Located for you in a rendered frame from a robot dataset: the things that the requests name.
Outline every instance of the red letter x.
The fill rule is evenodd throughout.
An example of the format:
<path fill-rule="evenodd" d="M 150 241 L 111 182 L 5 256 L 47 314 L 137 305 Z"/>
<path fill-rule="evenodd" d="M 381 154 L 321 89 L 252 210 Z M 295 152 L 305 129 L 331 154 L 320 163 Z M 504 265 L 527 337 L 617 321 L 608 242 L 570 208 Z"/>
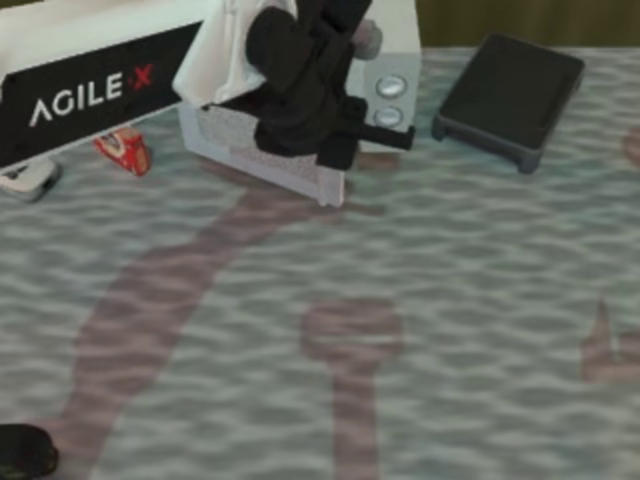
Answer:
<path fill-rule="evenodd" d="M 133 86 L 135 90 L 139 90 L 145 85 L 151 85 L 151 68 L 152 64 L 145 65 L 144 67 L 136 67 L 136 84 Z"/>

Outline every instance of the agile x logo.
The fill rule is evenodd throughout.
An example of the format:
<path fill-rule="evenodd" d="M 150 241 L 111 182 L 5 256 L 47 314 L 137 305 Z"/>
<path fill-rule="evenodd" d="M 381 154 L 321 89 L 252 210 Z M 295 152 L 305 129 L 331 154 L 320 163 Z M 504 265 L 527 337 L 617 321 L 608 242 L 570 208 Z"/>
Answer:
<path fill-rule="evenodd" d="M 135 67 L 133 73 L 126 77 L 127 84 L 134 91 L 139 91 L 152 84 L 153 64 L 149 63 L 141 67 Z M 38 98 L 29 127 L 34 128 L 42 121 L 51 122 L 55 118 L 66 117 L 74 112 L 87 110 L 105 102 L 111 102 L 121 98 L 124 94 L 124 72 L 108 75 L 102 88 L 99 90 L 98 82 L 90 81 L 81 83 L 75 88 L 65 88 L 56 93 L 47 102 L 44 98 Z"/>

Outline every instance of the robotic arm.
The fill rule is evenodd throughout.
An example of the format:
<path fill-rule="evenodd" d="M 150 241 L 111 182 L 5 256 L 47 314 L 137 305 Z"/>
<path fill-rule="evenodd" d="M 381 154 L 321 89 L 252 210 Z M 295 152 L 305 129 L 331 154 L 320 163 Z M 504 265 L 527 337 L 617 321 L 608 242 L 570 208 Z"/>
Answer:
<path fill-rule="evenodd" d="M 409 149 L 412 128 L 366 125 L 367 101 L 346 92 L 356 54 L 371 55 L 354 41 L 371 3 L 47 0 L 1 10 L 0 45 L 10 47 L 0 47 L 0 173 L 181 101 L 250 114 L 259 149 L 317 154 L 337 170 L 361 140 Z"/>

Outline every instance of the black platform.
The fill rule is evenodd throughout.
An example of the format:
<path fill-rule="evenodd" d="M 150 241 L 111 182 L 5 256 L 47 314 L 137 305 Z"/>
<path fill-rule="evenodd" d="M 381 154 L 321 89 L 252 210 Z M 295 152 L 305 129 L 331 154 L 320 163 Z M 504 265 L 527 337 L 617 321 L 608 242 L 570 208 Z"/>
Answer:
<path fill-rule="evenodd" d="M 432 135 L 450 135 L 533 173 L 584 70 L 578 58 L 490 35 L 440 107 Z"/>

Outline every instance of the wavy patterned surface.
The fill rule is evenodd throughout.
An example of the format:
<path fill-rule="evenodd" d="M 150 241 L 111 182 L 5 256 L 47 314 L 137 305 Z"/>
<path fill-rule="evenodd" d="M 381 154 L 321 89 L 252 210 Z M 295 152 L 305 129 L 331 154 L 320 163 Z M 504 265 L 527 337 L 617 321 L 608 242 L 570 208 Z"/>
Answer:
<path fill-rule="evenodd" d="M 375 372 L 381 479 L 637 478 L 640 385 L 585 383 L 580 345 L 601 296 L 613 333 L 640 325 L 640 50 L 575 53 L 589 75 L 523 177 L 429 138 L 471 52 L 427 50 L 417 148 L 352 172 L 342 219 L 203 170 L 173 112 L 141 126 L 142 179 L 60 156 L 46 200 L 0 199 L 0 418 L 49 427 L 65 480 L 338 479 L 334 458 L 374 480 L 331 447 L 344 352 L 309 357 L 300 322 L 378 299 L 403 344 Z"/>

